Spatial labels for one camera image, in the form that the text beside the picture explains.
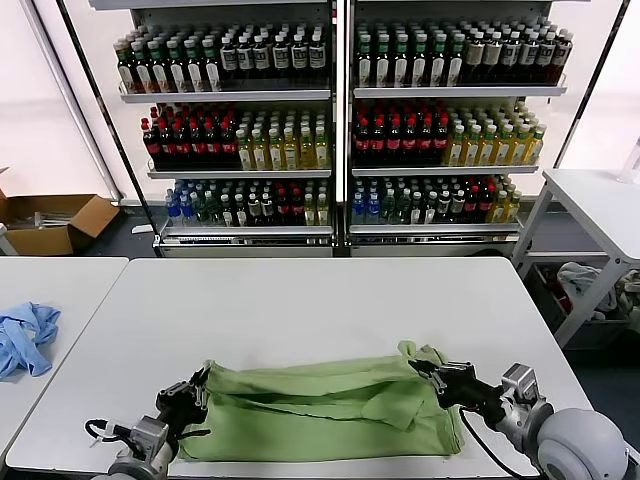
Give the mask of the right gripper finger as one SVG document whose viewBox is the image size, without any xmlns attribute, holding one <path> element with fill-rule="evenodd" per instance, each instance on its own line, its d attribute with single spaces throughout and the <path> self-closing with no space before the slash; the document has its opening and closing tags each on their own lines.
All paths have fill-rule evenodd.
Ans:
<svg viewBox="0 0 640 480">
<path fill-rule="evenodd" d="M 421 378 L 432 384 L 438 396 L 445 393 L 447 385 L 440 377 L 438 365 L 426 360 L 409 360 L 408 364 Z"/>
<path fill-rule="evenodd" d="M 440 364 L 427 360 L 418 362 L 420 374 L 474 374 L 475 368 L 469 362 L 444 362 Z"/>
</svg>

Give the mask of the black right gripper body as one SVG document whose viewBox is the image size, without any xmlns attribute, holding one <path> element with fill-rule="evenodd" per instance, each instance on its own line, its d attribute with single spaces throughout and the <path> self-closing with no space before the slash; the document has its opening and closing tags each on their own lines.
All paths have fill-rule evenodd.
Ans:
<svg viewBox="0 0 640 480">
<path fill-rule="evenodd" d="M 503 416 L 499 386 L 492 386 L 478 380 L 473 368 L 466 370 L 440 370 L 441 386 L 437 397 L 443 409 L 455 405 L 465 407 L 481 416 Z"/>
</svg>

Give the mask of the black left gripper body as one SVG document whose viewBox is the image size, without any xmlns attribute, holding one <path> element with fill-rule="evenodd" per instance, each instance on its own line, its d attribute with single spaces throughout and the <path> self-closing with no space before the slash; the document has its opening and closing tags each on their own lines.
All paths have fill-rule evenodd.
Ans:
<svg viewBox="0 0 640 480">
<path fill-rule="evenodd" d="M 157 419 L 168 426 L 167 439 L 178 440 L 189 425 L 202 424 L 207 415 L 206 403 L 197 388 L 161 390 L 156 397 Z"/>
</svg>

